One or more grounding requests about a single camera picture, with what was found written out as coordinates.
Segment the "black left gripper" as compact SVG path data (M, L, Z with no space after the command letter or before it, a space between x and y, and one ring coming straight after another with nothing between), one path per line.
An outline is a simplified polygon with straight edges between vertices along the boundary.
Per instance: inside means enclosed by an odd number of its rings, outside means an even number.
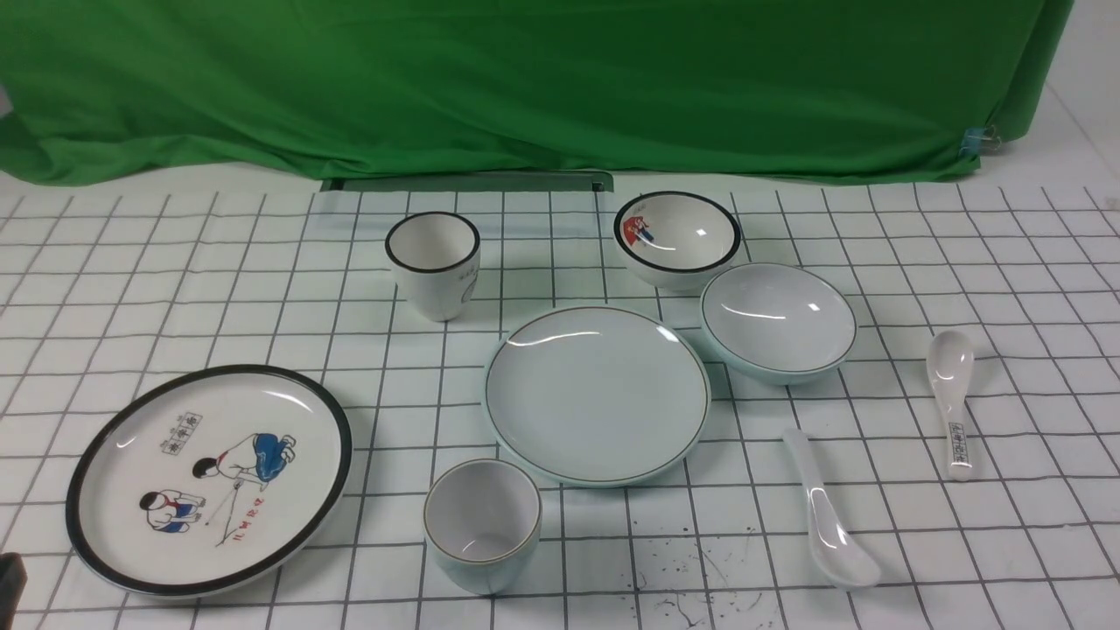
M25 573L24 558L18 553L1 555L1 613L15 613L18 603L24 597Z

